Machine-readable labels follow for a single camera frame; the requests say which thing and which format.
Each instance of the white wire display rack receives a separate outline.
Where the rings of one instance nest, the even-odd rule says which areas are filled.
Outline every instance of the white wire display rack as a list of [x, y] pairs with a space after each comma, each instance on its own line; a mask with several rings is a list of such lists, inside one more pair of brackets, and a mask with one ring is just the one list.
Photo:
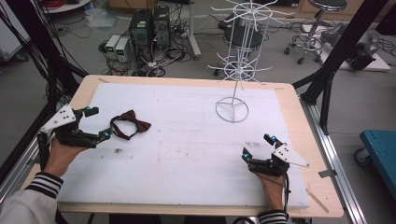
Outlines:
[[[292, 13], [285, 13], [280, 11], [274, 11], [268, 6], [275, 3], [277, 0], [265, 5], [260, 5], [257, 3], [250, 2], [246, 3], [235, 3], [230, 0], [227, 2], [234, 3], [233, 8], [213, 8], [216, 11], [232, 11], [234, 16], [232, 19], [226, 20], [225, 22], [233, 22], [233, 27], [231, 28], [230, 38], [225, 37], [226, 43], [229, 45], [228, 55], [226, 57], [220, 58], [219, 67], [208, 66], [209, 68], [216, 69], [216, 71], [222, 71], [224, 73], [224, 79], [235, 80], [235, 88], [233, 90], [233, 96], [225, 97], [220, 99], [216, 103], [216, 112], [222, 119], [236, 123], [241, 122], [248, 118], [248, 105], [241, 99], [235, 97], [238, 82], [255, 80], [260, 82], [255, 78], [256, 72], [269, 70], [272, 67], [258, 69], [257, 64], [261, 56], [262, 43], [264, 42], [265, 34], [267, 32], [269, 20], [278, 21], [273, 18], [274, 13], [280, 13], [283, 15], [291, 15]], [[236, 24], [236, 19], [241, 19], [245, 24], [244, 26], [238, 26]], [[264, 24], [264, 29], [262, 29], [262, 24], [259, 21], [266, 21]], [[258, 51], [256, 58], [249, 59], [248, 56], [252, 51]]]

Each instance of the plastic bag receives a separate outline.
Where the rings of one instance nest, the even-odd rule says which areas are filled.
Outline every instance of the plastic bag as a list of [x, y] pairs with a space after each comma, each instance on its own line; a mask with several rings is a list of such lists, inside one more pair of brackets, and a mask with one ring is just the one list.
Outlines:
[[111, 27], [116, 23], [116, 19], [107, 16], [107, 11], [102, 8], [91, 8], [85, 11], [88, 20], [88, 26], [93, 27]]

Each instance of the hand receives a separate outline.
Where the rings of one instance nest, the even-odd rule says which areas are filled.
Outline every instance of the hand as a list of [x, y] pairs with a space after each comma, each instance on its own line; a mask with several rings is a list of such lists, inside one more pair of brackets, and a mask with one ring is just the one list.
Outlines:
[[68, 147], [62, 145], [56, 137], [51, 140], [49, 160], [43, 172], [61, 177], [67, 171], [69, 164], [78, 153], [88, 149], [87, 147]]
[[283, 210], [282, 196], [285, 179], [283, 176], [272, 176], [255, 173], [262, 182], [262, 189], [268, 202], [269, 210]]

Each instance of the blue plastic platform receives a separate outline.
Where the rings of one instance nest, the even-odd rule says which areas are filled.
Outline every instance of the blue plastic platform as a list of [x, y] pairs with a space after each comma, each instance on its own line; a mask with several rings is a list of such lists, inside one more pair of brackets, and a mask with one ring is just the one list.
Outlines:
[[396, 132], [366, 130], [361, 141], [396, 200]]

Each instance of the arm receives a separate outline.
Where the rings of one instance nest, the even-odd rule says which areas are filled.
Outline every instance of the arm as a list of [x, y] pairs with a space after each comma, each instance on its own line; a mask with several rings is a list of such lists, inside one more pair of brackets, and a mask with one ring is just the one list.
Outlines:
[[258, 214], [261, 224], [287, 223], [286, 214], [282, 204], [284, 177], [256, 174], [262, 182], [262, 189], [268, 203], [268, 212]]
[[60, 177], [77, 154], [85, 149], [63, 146], [53, 138], [46, 168], [35, 175], [26, 189], [15, 192], [4, 203], [0, 223], [53, 223], [56, 196], [63, 184]]

